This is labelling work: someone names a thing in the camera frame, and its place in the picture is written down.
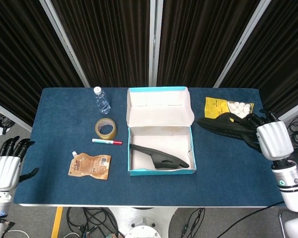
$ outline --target blue tabletop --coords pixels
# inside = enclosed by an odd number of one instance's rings
[[[37,175],[18,185],[15,203],[99,206],[268,206],[282,201],[271,162],[243,141],[192,125],[197,170],[192,175],[130,176],[127,172],[127,88],[105,88],[123,146],[92,143],[103,118],[92,88],[44,89],[34,121],[23,174]],[[189,88],[195,119],[204,116],[205,97],[253,102],[256,89]],[[72,151],[112,157],[108,180],[67,175]]]

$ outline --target curtain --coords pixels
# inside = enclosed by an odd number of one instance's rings
[[[157,85],[213,87],[259,0],[164,0]]]
[[[278,116],[298,104],[298,0],[271,1],[221,87],[258,88]]]
[[[32,125],[43,88],[82,86],[39,1],[0,0],[0,105]]]
[[[149,0],[53,0],[91,86],[147,86]]]

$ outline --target plastic bottle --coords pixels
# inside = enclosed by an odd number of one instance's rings
[[[94,93],[96,94],[97,107],[99,111],[103,114],[109,113],[110,105],[105,95],[105,92],[101,89],[101,87],[95,87]]]

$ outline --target white box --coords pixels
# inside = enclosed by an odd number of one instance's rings
[[[129,88],[127,93],[128,144],[176,156],[189,168],[156,169],[151,156],[128,146],[130,175],[192,174],[196,171],[190,126],[194,113],[186,87]]]

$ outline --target tape roll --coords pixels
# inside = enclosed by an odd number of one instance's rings
[[[113,127],[113,130],[108,134],[100,133],[101,128],[103,128],[103,126],[105,125],[111,125]],[[96,134],[103,140],[112,140],[117,134],[116,124],[110,118],[100,119],[95,125],[95,131],[96,131]]]

